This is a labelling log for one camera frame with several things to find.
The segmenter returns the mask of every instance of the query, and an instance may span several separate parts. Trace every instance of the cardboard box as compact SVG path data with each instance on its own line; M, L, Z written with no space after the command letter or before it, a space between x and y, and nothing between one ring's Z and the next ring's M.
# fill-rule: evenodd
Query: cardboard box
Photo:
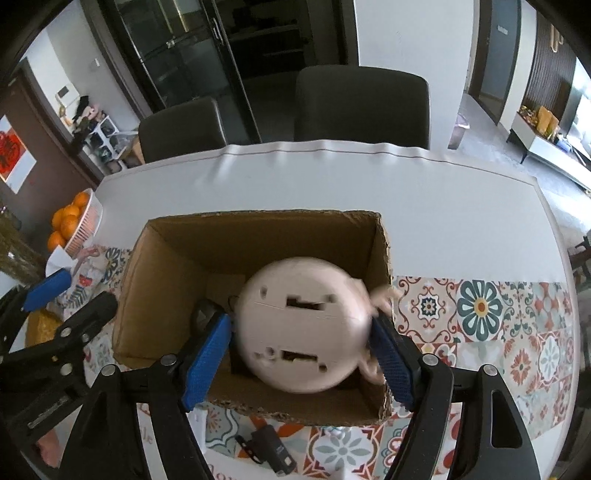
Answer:
M360 278L368 290L389 284L388 244L373 212L225 212L149 221L129 259L113 330L118 362L151 365L189 337L189 317L206 297L231 311L244 282L265 265L315 257ZM311 425L369 425L391 415L386 387L356 371L316 394L289 394L222 361L208 400L241 413Z

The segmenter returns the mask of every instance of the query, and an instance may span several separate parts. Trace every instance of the gray floor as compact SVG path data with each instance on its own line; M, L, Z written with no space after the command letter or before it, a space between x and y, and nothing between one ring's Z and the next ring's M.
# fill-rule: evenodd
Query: gray floor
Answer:
M506 135L472 97L464 95L460 113L470 123L470 130L466 131L458 152L510 165L535 177L554 212L566 247L578 244L591 229L591 199L584 190L533 158L526 158L520 165L522 154L519 148L505 141Z

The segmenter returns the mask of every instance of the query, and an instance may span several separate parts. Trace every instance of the chair backrest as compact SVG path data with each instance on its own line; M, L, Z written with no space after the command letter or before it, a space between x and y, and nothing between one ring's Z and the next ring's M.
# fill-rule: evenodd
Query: chair backrest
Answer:
M429 86L396 70L348 65L303 69L294 139L387 142L429 148Z
M211 97L160 110L143 119L138 130L146 163L228 144L217 102Z

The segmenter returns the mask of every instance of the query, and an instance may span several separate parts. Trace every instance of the white wall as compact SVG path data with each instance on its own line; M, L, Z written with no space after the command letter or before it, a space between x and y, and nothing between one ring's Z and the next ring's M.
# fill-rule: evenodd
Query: white wall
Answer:
M519 50L513 80L509 88L507 102L499 124L506 131L511 129L515 114L523 101L523 95L530 79L531 63L534 59L535 36L537 34L537 13L526 0L521 0L521 32L519 34Z
M356 0L359 64L425 78L431 149L445 150L464 91L473 0Z
M464 91L467 92L472 81L474 72L474 61L476 60L476 47L478 46L478 31L480 30L480 0L474 0L474 15L472 20L472 46L470 48L470 60L468 60L468 71L466 72L466 83Z
M120 130L135 130L139 119L121 92L100 53L79 0L70 3L47 26L47 33L64 71L81 95L98 103ZM92 61L100 66L93 67Z
M71 81L57 58L46 30L39 33L24 56L29 61L41 90L58 113L60 103L56 99L56 93Z

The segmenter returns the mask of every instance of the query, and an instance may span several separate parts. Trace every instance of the gray door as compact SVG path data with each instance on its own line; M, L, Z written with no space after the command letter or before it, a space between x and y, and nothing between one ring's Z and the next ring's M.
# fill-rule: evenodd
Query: gray door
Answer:
M489 116L498 122L501 118L509 87L513 78L521 28L520 0L482 0L477 56L482 69L475 72L477 85L470 88L472 96Z

